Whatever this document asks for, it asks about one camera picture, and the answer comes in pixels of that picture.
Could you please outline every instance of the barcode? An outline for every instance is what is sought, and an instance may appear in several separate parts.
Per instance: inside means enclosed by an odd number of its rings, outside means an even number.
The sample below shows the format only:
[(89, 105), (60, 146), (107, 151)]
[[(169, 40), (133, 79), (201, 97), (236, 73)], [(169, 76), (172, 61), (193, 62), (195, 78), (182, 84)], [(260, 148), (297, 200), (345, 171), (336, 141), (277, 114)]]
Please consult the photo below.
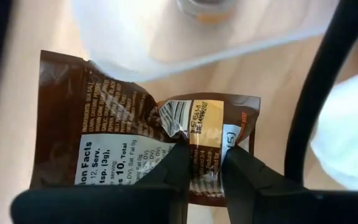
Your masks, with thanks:
[(170, 137), (187, 131), (191, 100), (171, 100), (160, 109), (162, 127)]

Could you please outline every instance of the brown snack wrapper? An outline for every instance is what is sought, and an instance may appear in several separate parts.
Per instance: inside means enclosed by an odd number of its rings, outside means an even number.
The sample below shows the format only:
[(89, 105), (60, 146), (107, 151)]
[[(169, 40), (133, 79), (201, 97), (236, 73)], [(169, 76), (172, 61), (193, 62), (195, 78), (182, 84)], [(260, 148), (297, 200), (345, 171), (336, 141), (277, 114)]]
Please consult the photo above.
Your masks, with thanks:
[(260, 98), (220, 93), (156, 103), (81, 58), (42, 51), (31, 188), (134, 184), (185, 138), (190, 202), (225, 206), (221, 164), (238, 145), (253, 154)]

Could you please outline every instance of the nutrition facts label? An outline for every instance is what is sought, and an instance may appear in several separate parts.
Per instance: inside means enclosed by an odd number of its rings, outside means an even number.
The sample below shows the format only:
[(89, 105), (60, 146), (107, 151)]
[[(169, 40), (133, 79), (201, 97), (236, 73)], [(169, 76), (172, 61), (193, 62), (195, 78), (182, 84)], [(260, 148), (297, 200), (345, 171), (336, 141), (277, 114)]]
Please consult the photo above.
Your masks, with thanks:
[(75, 184), (134, 184), (149, 173), (174, 145), (130, 134), (84, 134)]

